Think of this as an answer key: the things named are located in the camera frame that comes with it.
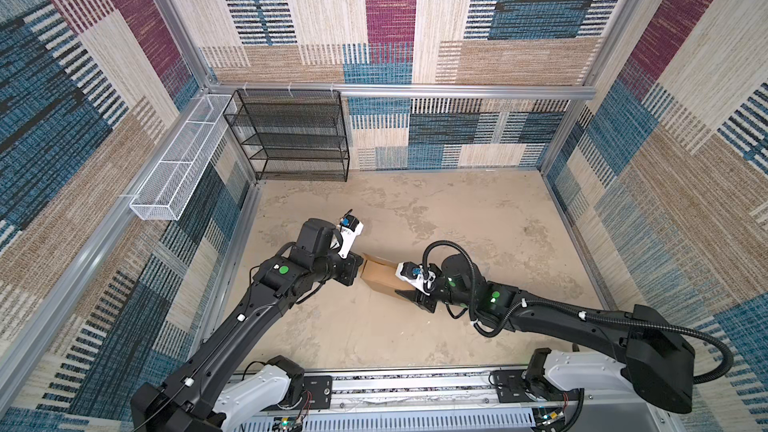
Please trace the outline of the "brown cardboard box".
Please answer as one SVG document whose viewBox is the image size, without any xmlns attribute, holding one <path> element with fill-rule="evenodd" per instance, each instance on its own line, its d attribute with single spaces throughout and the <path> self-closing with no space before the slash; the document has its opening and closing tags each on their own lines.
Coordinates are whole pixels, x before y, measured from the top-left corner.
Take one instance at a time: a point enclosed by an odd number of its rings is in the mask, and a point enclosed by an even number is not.
<svg viewBox="0 0 768 432">
<path fill-rule="evenodd" d="M 363 254 L 364 263 L 359 277 L 375 292 L 404 300 L 398 291 L 410 292 L 414 288 L 396 274 L 397 263 Z"/>
</svg>

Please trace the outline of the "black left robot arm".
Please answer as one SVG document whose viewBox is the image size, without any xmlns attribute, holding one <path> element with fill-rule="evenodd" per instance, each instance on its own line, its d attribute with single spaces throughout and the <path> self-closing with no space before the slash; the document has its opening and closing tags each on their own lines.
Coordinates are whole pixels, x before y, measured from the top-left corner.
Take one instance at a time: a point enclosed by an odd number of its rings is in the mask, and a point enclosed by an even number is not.
<svg viewBox="0 0 768 432">
<path fill-rule="evenodd" d="M 217 431 L 234 416 L 216 401 L 238 365 L 285 312 L 311 296 L 314 284 L 354 282 L 361 256 L 351 246 L 363 224 L 346 213 L 338 224 L 311 218 L 298 239 L 255 267 L 230 315 L 160 386 L 142 385 L 130 405 L 136 431 Z"/>
</svg>

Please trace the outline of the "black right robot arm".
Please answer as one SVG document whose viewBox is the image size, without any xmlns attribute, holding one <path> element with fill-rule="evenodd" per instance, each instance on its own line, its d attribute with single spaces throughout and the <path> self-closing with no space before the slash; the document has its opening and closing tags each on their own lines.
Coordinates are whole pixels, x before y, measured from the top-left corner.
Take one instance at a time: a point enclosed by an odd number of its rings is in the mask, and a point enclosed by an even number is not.
<svg viewBox="0 0 768 432">
<path fill-rule="evenodd" d="M 459 306 L 486 338 L 520 331 L 587 347 L 620 363 L 620 376 L 647 402 L 678 414 L 692 410 L 694 349 L 651 307 L 606 311 L 552 301 L 486 280 L 461 254 L 428 268 L 404 262 L 395 275 L 412 287 L 404 298 L 427 312 L 440 303 Z"/>
</svg>

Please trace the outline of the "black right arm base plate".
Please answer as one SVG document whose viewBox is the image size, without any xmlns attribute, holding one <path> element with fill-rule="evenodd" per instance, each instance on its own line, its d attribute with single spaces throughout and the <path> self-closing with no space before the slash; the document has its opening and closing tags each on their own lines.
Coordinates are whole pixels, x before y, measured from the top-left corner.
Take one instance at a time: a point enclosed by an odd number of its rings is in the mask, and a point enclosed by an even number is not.
<svg viewBox="0 0 768 432">
<path fill-rule="evenodd" d="M 523 369 L 499 369 L 491 371 L 489 384 L 495 389 L 500 403 L 561 402 L 576 403 L 576 389 L 563 392 L 550 385 L 530 385 Z"/>
</svg>

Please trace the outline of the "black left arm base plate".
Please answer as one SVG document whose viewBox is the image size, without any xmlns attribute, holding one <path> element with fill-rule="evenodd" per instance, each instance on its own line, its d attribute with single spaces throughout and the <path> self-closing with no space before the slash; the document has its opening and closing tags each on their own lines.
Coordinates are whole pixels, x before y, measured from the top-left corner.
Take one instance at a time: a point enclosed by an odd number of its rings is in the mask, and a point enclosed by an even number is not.
<svg viewBox="0 0 768 432">
<path fill-rule="evenodd" d="M 290 410 L 327 410 L 331 407 L 332 392 L 331 375 L 304 375 L 291 380 L 283 404 Z"/>
</svg>

